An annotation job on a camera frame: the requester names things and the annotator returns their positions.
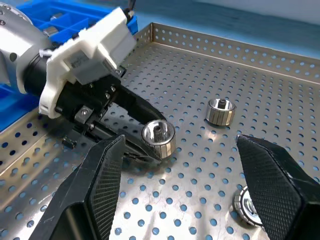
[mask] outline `white wall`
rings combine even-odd
[[[194,0],[320,25],[320,0]]]

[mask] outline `blue plastic bin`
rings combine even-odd
[[[50,26],[56,27],[59,32],[52,35],[50,39],[58,43],[65,43],[73,34],[98,22],[113,10],[62,0],[33,1],[16,8],[24,12],[32,20],[33,25],[40,30]],[[57,13],[63,15],[51,21],[51,16]],[[128,28],[132,34],[138,31],[137,17],[133,17]],[[0,84],[0,132],[36,108],[38,104],[37,97],[18,93],[11,87]]]

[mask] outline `perforated metal tray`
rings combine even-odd
[[[235,136],[285,147],[319,182],[319,60],[155,23],[136,38],[123,84],[175,125],[177,153],[154,169],[124,164],[110,239],[267,240],[232,207],[246,185]],[[209,99],[218,97],[237,106],[230,127],[204,121]],[[32,112],[1,133],[2,239],[28,239],[91,144],[81,137],[75,150],[63,149],[70,126],[58,119],[43,128],[47,121]],[[142,126],[116,105],[103,121],[140,135]]]

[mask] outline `stainless steel surface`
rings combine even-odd
[[[234,119],[235,111],[236,105],[229,100],[211,99],[208,102],[205,119],[217,126],[229,126]]]
[[[13,12],[14,14],[18,15],[20,18],[22,18],[23,20],[29,22],[30,24],[33,24],[32,21],[30,20],[30,18],[25,15],[22,11],[20,11],[19,9],[11,6],[11,5],[8,5],[4,2],[0,2],[0,7],[3,7],[11,12]],[[3,15],[4,12],[2,10],[0,10],[0,15]]]
[[[305,72],[312,69],[316,74],[319,61],[159,24],[140,31],[136,37],[138,46],[123,63],[127,68],[123,84],[148,99],[173,123],[177,151],[157,168],[123,166],[121,193],[110,239],[173,240],[170,237],[173,236],[175,240],[267,240],[262,228],[246,224],[232,206],[235,191],[246,185],[235,136],[241,133],[253,135],[285,147],[302,169],[319,182],[317,120],[320,111],[317,103],[320,86],[311,82],[311,71],[305,81],[298,79],[297,73],[289,76],[291,71],[282,74],[276,67],[281,61],[292,64],[291,69]],[[239,57],[232,57],[231,61],[231,56],[236,54]],[[249,59],[251,55],[265,58],[272,65],[265,69],[262,69],[265,65],[261,65],[258,69],[257,63],[242,59]],[[242,59],[240,64],[234,62],[239,58]],[[228,98],[236,104],[232,125],[218,127],[204,122],[206,104],[212,98]],[[136,136],[141,135],[143,128],[115,104],[103,117],[103,122]],[[25,127],[26,123],[26,120],[23,124],[21,121],[21,126]],[[16,131],[17,128],[13,128],[11,133],[2,134],[0,144],[18,142]],[[25,129],[23,137],[33,141],[33,131]],[[35,173],[38,179],[43,178],[41,183],[31,185],[34,176],[27,178],[24,184],[21,179],[23,159],[30,158],[26,166],[29,164],[31,173],[36,169],[31,161],[34,149],[41,148],[42,144],[33,141],[25,148],[8,145],[5,152],[0,148],[4,162],[17,163],[5,163],[4,168],[0,166],[0,191],[3,191],[0,203],[5,205],[4,209],[12,207],[10,212],[3,211],[2,207],[0,212],[0,229],[7,229],[4,240],[28,239],[41,217],[42,204],[50,202],[51,197],[48,197],[39,203],[44,199],[42,185],[51,183],[47,192],[55,191],[53,189],[57,189],[62,180],[53,179],[53,173],[64,178],[71,172],[71,166],[76,165],[73,152],[67,151],[50,167],[52,174]],[[77,144],[79,151],[75,150],[76,153],[82,153],[80,146]],[[18,156],[10,156],[13,149]],[[41,164],[42,161],[53,164],[56,155],[50,151],[48,157],[43,154],[34,157],[38,156]],[[66,172],[61,171],[61,168],[65,169],[64,161],[69,161]],[[18,168],[18,172],[11,177],[14,168]],[[8,191],[12,185],[16,186],[13,193]],[[19,198],[21,191],[26,192],[24,198]],[[36,199],[36,203],[30,205],[30,198]],[[24,213],[21,220],[15,219],[18,212]],[[28,228],[31,219],[35,219],[34,225]]]
[[[47,35],[48,37],[51,37],[51,36],[57,34],[59,31],[55,26],[50,26],[48,28],[43,29],[42,32],[45,35]]]
[[[55,20],[55,19],[58,19],[60,17],[62,17],[64,14],[59,12],[59,13],[56,13],[56,14],[53,14],[51,17],[50,17],[50,21],[52,20]]]
[[[176,150],[176,132],[174,126],[165,120],[154,120],[142,129],[142,139],[153,147],[161,158],[170,157]]]
[[[92,115],[93,110],[87,106],[83,106],[74,116],[74,120],[85,124],[88,118]]]
[[[30,22],[18,14],[0,6],[3,12],[0,20],[5,24],[0,25],[0,52],[4,61],[1,69],[6,69],[7,80],[2,80],[11,86],[24,91],[22,74],[30,61],[39,53],[39,49],[50,46],[50,40]]]
[[[233,205],[236,212],[246,223],[255,227],[262,226],[261,219],[250,197],[248,186],[236,191],[233,198]]]

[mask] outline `blue container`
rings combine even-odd
[[[50,26],[58,29],[58,33],[52,35],[53,42],[65,43],[73,34],[95,24],[100,19],[112,12],[112,8],[93,6],[60,0],[33,1],[17,6],[24,12],[38,29],[43,30]],[[63,15],[50,20],[57,13]],[[137,17],[127,25],[132,34],[138,31]],[[39,98],[29,94],[21,94],[11,87],[0,84],[0,131],[7,128],[39,104]]]

